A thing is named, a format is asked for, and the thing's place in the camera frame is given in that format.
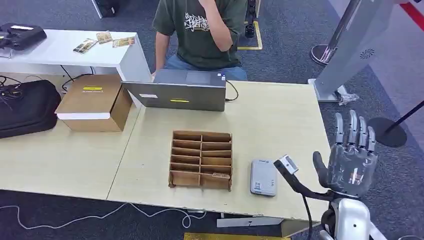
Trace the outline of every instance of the gray carpet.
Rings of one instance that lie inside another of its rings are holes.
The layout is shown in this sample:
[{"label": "gray carpet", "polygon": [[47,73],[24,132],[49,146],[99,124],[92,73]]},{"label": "gray carpet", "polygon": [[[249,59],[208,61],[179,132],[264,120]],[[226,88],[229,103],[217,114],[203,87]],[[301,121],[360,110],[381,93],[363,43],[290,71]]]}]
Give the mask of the gray carpet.
[{"label": "gray carpet", "polygon": [[[3,6],[8,7],[0,9],[0,23],[31,23],[46,29],[138,32],[146,59],[153,70],[154,31],[151,22],[157,0],[130,0],[116,18],[102,20],[98,19],[89,0],[72,3],[59,0],[43,2],[42,5],[29,0],[3,2]],[[310,60],[309,51],[313,45],[329,39],[338,19],[327,0],[263,0],[259,21],[263,50],[240,51],[248,79],[305,84],[308,78],[317,77],[322,67]],[[173,39],[169,54],[175,51],[176,46]],[[398,111],[369,67],[358,73],[346,87],[361,99],[343,107],[320,104],[330,143],[335,140],[336,112],[348,116],[349,109],[355,109],[366,119],[399,118]],[[424,155],[409,131],[408,135],[407,144],[401,148],[377,146],[380,160],[372,188],[364,197],[373,222],[389,240],[411,234],[424,236]],[[102,215],[119,205],[106,201],[1,191],[0,206],[6,204],[21,205],[23,221],[28,225],[59,225],[86,214]],[[157,208],[146,206],[145,209],[152,213]],[[60,230],[25,231],[16,223],[15,214],[11,209],[0,211],[2,239],[182,239],[184,232],[179,213],[165,213],[158,218],[146,219],[129,207],[109,219],[88,220]],[[278,226],[218,229],[214,222],[217,217],[217,214],[211,213],[206,219],[194,220],[189,231],[281,235]],[[305,239],[305,236],[303,232],[294,239]]]}]

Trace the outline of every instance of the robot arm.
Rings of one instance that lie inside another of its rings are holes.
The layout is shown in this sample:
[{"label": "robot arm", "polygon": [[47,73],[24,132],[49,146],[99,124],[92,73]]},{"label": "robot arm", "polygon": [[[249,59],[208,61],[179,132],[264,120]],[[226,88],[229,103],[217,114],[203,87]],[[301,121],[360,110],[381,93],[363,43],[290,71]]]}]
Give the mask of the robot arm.
[{"label": "robot arm", "polygon": [[368,240],[370,236],[375,240],[385,240],[371,222],[367,206],[359,200],[371,185],[378,160],[375,133],[372,127],[367,127],[362,116],[359,117],[358,132],[357,114],[354,110],[349,113],[346,146],[342,115],[335,115],[336,143],[331,148],[328,168],[319,152],[314,152],[312,156],[319,183],[330,189],[328,192],[313,192],[301,184],[295,176],[298,168],[289,156],[283,156],[274,165],[295,192],[304,197],[330,202],[329,209],[321,218],[324,228],[320,232],[321,240]]}]

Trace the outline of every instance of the robot finger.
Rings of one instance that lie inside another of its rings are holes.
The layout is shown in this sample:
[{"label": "robot finger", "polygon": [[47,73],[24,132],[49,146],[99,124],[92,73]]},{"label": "robot finger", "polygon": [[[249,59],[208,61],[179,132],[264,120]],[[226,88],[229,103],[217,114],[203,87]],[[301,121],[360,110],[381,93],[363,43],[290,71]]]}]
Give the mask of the robot finger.
[{"label": "robot finger", "polygon": [[374,153],[376,150],[376,133],[371,126],[368,127],[368,134],[368,153]]},{"label": "robot finger", "polygon": [[343,117],[340,113],[335,114],[335,121],[336,121],[336,136],[335,136],[335,143],[336,144],[343,144]]},{"label": "robot finger", "polygon": [[360,148],[365,148],[367,145],[367,122],[365,121],[363,116],[359,117],[359,142],[358,146]]},{"label": "robot finger", "polygon": [[357,142],[358,117],[357,117],[357,113],[354,110],[350,110],[349,114],[350,114],[350,123],[349,123],[349,137],[347,140],[347,144],[355,145]]}]

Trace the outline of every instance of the white hard drive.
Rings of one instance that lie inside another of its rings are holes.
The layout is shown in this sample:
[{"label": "white hard drive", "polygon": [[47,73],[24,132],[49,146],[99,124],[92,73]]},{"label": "white hard drive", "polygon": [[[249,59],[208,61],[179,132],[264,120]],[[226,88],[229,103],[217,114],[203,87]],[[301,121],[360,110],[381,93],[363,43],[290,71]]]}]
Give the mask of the white hard drive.
[{"label": "white hard drive", "polygon": [[250,191],[253,194],[277,194],[277,169],[270,160],[253,160],[250,172]]}]

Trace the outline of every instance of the gray laptop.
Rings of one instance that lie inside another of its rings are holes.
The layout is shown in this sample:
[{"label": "gray laptop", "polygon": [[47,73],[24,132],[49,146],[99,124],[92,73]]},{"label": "gray laptop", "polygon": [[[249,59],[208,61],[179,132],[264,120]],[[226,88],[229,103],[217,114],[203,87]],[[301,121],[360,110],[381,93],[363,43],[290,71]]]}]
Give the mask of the gray laptop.
[{"label": "gray laptop", "polygon": [[122,82],[145,107],[224,111],[226,80],[220,72],[161,69],[153,82]]}]

